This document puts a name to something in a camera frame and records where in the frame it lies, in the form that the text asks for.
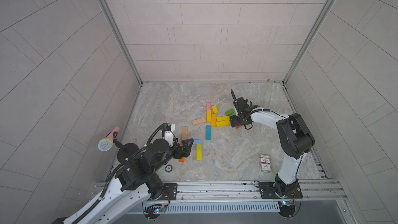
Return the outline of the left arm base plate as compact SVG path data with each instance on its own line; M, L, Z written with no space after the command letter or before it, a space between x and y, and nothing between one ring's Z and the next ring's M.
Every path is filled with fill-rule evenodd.
M164 184L161 194L158 198L156 198L156 200L159 200L159 201L168 201L168 200L174 201L174 200L176 200L177 188L178 188L177 183Z

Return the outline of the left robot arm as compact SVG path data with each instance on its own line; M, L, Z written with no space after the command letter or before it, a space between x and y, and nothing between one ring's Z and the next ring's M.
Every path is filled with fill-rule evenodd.
M152 133L145 146L118 145L123 155L119 165L105 180L103 189L84 207L56 224L112 224L130 209L162 195L164 183L157 171L171 159L190 156L193 139L179 141L175 125L163 123Z

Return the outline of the light blue block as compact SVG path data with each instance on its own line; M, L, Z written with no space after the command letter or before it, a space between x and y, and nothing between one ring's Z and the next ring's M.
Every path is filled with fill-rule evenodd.
M194 140L193 144L194 145L201 145L202 144L202 140Z

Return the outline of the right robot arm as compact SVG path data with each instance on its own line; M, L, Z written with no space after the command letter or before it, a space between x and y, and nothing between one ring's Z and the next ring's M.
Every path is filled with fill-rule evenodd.
M315 139L300 114L278 114L270 109L254 105L248 99L237 98L231 90L235 115L230 116L232 127L244 126L249 130L254 123L268 126L278 132L284 159L275 176L274 192L285 197L297 189L297 173L305 156L315 145Z

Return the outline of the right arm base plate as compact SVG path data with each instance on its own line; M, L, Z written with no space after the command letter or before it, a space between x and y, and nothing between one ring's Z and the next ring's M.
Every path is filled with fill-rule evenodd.
M299 181L290 185L283 182L259 182L257 187L262 199L301 199L303 194Z

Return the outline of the teal block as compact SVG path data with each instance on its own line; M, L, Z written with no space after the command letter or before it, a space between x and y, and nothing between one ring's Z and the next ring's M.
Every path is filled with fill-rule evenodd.
M211 140L211 126L206 126L206 140Z

